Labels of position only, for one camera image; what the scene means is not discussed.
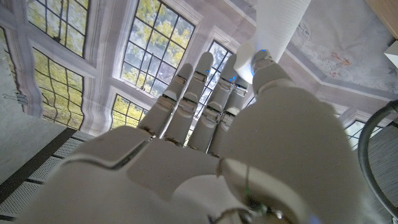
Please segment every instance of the glass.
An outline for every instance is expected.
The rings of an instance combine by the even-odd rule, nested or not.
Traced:
[[[144,84],[144,90],[149,93],[150,89],[152,88],[152,85],[154,84],[155,78],[147,75],[147,78],[145,79],[145,84]]]
[[[69,0],[68,23],[82,34],[86,33],[87,11],[76,1]]]
[[[359,130],[361,130],[364,126],[364,123],[355,121],[351,126],[346,128],[346,134],[349,136],[355,135]]]
[[[133,66],[123,63],[122,70],[122,79],[131,82],[132,84],[136,84],[138,78],[139,71]]]
[[[129,112],[127,113],[127,115],[129,117],[132,117],[134,119],[139,120],[141,117],[141,113],[142,113],[142,107],[135,105],[134,103],[130,104],[129,107]]]
[[[63,6],[61,0],[27,0],[27,8],[29,22],[72,52],[83,56],[88,0],[64,0]]]
[[[177,44],[170,42],[169,46],[167,47],[164,60],[165,62],[177,68],[183,55],[184,55],[184,49],[179,47]]]
[[[132,43],[128,43],[126,49],[126,55],[124,60],[129,64],[139,68],[141,66],[142,58],[144,57],[144,51]]]
[[[29,22],[37,26],[42,31],[46,31],[46,21],[45,21],[45,7],[38,1],[28,1],[27,2],[27,17]]]
[[[141,88],[142,86],[144,86],[144,82],[145,82],[145,76],[146,74],[144,72],[140,72],[136,86]]]
[[[50,74],[51,78],[55,79],[56,81],[62,82],[67,84],[67,71],[61,65],[53,62],[50,60]]]
[[[178,15],[176,15],[176,13],[167,9],[165,5],[162,5],[156,19],[155,28],[167,37],[170,37],[172,35],[175,21],[177,20],[177,16]]]
[[[219,71],[223,71],[223,69],[224,69],[224,66],[225,66],[225,63],[226,63],[226,61],[229,59],[229,57],[231,56],[231,53],[229,53],[228,52],[228,54],[226,54],[226,57],[224,58],[224,60],[223,60],[223,62],[221,63],[221,65],[218,67],[218,70]]]
[[[218,68],[218,65],[223,61],[227,50],[218,45],[216,42],[213,42],[213,45],[211,46],[209,52],[213,54],[213,67]]]
[[[150,58],[152,57],[152,55],[150,53],[145,53],[144,56],[144,61],[142,62],[141,65],[141,70],[144,72],[148,72],[148,68],[149,68],[149,63],[150,63]]]
[[[130,33],[130,41],[142,48],[146,48],[151,30],[149,26],[139,19],[135,19]]]
[[[158,79],[155,80],[154,86],[152,87],[150,93],[154,95],[156,98],[161,96],[163,92],[166,90],[167,85],[159,81]]]
[[[205,105],[208,101],[210,93],[211,93],[211,89],[206,88],[206,90],[201,95],[199,102]]]
[[[119,95],[116,96],[113,109],[122,113],[127,114],[127,109],[129,108],[129,101]]]
[[[157,74],[157,78],[170,84],[175,74],[175,68],[167,65],[166,63],[162,62],[162,65],[159,68],[159,73]]]
[[[73,27],[68,26],[67,48],[82,57],[84,42],[85,36],[81,35]]]
[[[167,40],[167,38],[162,34],[153,31],[147,50],[150,53],[153,53],[156,57],[162,58],[168,41],[169,40]]]
[[[211,79],[208,87],[211,88],[212,90],[214,90],[214,87],[217,85],[218,80],[220,79],[220,72],[216,72],[216,74],[214,75],[214,77]]]
[[[179,17],[177,25],[175,26],[172,40],[178,43],[183,48],[187,48],[189,40],[193,33],[193,26],[185,19]]]
[[[159,69],[159,65],[160,65],[160,60],[152,57],[152,60],[150,61],[150,65],[149,65],[149,73],[151,75],[156,75],[157,70]]]
[[[207,80],[206,80],[206,84],[205,84],[206,86],[209,84],[210,80],[213,78],[215,73],[216,73],[216,70],[214,68],[211,68],[210,74],[209,74],[209,76],[207,77]]]
[[[160,2],[157,0],[140,0],[136,16],[153,26],[159,6]]]

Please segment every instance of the black cable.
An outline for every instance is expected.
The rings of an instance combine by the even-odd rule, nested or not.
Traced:
[[[379,199],[381,204],[387,209],[387,211],[395,218],[398,218],[398,209],[390,202],[390,200],[384,195],[380,186],[377,184],[373,172],[371,170],[371,165],[369,162],[369,140],[372,135],[373,129],[377,124],[388,116],[390,113],[398,113],[398,100],[390,101],[385,107],[381,108],[374,115],[372,115],[368,122],[366,122],[361,135],[359,136],[358,143],[358,158],[359,164],[363,175],[365,176],[366,182],[369,184],[373,193]]]

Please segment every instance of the leaded glass window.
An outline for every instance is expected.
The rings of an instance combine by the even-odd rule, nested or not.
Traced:
[[[84,56],[89,0],[26,0],[26,3],[30,23]]]
[[[172,81],[195,27],[158,0],[140,0],[121,78],[156,98]]]
[[[207,78],[205,88],[202,92],[202,96],[199,100],[199,104],[197,110],[195,112],[195,118],[198,119],[203,111],[211,92],[214,90],[214,87],[218,83],[218,79],[220,78],[221,71],[223,70],[226,61],[228,60],[229,56],[232,55],[232,52],[229,51],[226,47],[223,47],[217,41],[213,41],[209,48],[209,52],[213,54],[213,65],[211,66],[210,75]]]
[[[365,126],[365,123],[360,122],[360,121],[355,121],[353,124],[348,126],[345,129],[345,132],[348,136],[348,141],[352,149],[356,149],[358,146],[358,141],[359,141],[359,135],[361,134],[361,131],[363,127]],[[379,131],[381,131],[381,127],[375,127],[373,129],[371,137],[373,137],[375,134],[377,134]]]
[[[125,125],[135,128],[147,113],[148,111],[144,108],[132,103],[120,95],[116,95],[112,108],[111,129]]]
[[[43,118],[64,126],[80,129],[84,116],[83,77],[33,49],[35,80],[43,99]]]

